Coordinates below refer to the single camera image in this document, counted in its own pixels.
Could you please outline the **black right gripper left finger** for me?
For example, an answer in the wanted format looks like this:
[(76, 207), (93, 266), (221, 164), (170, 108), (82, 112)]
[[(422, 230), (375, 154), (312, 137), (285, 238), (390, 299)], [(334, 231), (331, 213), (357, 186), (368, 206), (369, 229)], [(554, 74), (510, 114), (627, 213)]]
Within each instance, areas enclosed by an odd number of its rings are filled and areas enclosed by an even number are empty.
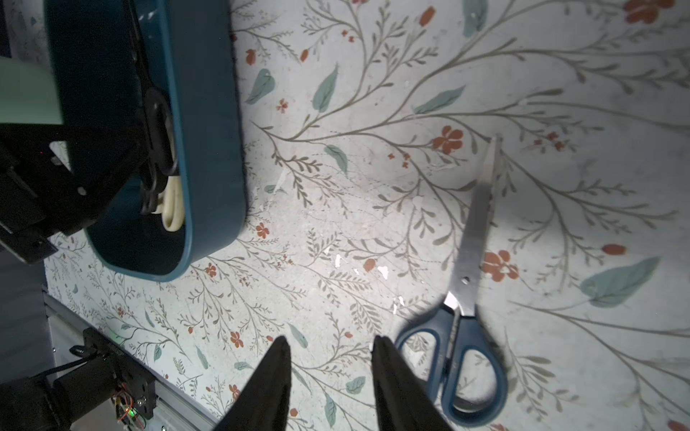
[(276, 430), (287, 428), (291, 393), (291, 350), (277, 337), (215, 431)]

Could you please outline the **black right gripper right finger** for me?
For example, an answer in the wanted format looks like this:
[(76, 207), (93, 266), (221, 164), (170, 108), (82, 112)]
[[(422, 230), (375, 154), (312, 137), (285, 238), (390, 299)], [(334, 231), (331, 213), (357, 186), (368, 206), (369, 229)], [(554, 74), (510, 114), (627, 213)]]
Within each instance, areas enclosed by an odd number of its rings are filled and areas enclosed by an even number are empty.
[(451, 430), (388, 337), (375, 337), (371, 368), (379, 430)]

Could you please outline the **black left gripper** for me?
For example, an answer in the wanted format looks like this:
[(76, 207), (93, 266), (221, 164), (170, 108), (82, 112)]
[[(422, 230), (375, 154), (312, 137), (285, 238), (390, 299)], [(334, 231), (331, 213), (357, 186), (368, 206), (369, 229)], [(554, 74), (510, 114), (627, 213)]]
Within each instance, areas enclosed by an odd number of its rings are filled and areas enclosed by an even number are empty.
[[(66, 142), (93, 157), (103, 172), (80, 181), (51, 149)], [(50, 237), (94, 224), (147, 160), (143, 129), (50, 124), (1, 127), (1, 245), (26, 264), (57, 251)]]

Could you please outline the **blue handled scissors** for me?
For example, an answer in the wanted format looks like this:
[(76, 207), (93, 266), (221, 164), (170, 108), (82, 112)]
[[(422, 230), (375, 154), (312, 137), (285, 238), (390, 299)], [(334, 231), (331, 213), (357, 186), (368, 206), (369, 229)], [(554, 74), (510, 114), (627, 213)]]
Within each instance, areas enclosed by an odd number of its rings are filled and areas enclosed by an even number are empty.
[[(410, 323), (395, 340), (402, 352), (414, 335), (426, 333), (434, 339), (429, 378), (423, 389), (433, 402), (440, 397), (446, 417), (462, 427), (482, 427), (495, 420), (508, 398), (508, 378), (499, 357), (483, 334), (477, 316), (477, 298), (482, 279), (487, 235), (495, 207), (493, 188), (498, 175), (503, 139), (490, 141), (483, 168), (474, 185), (474, 194), (457, 249), (447, 294), (438, 309)], [(473, 404), (456, 395), (466, 354), (474, 350), (486, 357), (495, 377), (492, 397)]]

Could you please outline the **black handled scissors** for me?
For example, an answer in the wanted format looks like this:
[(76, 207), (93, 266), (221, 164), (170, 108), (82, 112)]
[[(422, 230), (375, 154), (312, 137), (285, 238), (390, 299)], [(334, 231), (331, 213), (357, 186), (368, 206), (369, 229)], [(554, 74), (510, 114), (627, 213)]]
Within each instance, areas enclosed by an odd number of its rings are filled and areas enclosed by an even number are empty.
[(168, 178), (179, 173), (174, 156), (172, 111), (167, 92), (157, 87), (149, 74), (147, 52), (138, 24), (135, 3), (122, 3), (129, 35), (130, 53), (140, 87), (141, 106), (138, 118), (143, 126), (147, 161), (139, 170), (141, 178), (141, 213), (150, 215), (156, 209), (158, 195)]

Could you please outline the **cream kitchen shears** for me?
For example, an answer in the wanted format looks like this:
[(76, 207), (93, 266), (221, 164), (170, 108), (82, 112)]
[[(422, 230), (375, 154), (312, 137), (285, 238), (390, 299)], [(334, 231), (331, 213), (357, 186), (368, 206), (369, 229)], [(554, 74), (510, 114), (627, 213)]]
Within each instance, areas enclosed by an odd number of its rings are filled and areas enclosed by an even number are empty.
[(155, 215), (160, 215), (165, 231), (173, 233), (179, 231), (185, 223), (185, 209), (183, 202), (183, 185), (180, 176), (168, 178), (167, 185), (158, 195)]

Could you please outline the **teal storage box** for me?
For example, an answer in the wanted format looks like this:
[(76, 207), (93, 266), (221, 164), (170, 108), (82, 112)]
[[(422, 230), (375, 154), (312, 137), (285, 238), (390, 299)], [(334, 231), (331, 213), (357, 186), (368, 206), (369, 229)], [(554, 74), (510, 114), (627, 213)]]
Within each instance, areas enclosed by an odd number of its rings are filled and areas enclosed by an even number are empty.
[(224, 1), (48, 1), (51, 65), (80, 184), (111, 175), (135, 131), (145, 158), (86, 229), (109, 269), (179, 278), (239, 235), (246, 216), (241, 116)]

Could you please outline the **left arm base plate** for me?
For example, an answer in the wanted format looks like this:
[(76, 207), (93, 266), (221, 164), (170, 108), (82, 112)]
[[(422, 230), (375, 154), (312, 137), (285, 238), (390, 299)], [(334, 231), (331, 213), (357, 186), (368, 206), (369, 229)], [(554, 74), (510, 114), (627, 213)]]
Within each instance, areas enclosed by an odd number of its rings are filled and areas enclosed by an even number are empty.
[(156, 379), (148, 369), (98, 330), (83, 331), (84, 341), (70, 348), (80, 359), (58, 377), (53, 388), (70, 424), (109, 399), (121, 399), (120, 416), (141, 429), (156, 408)]

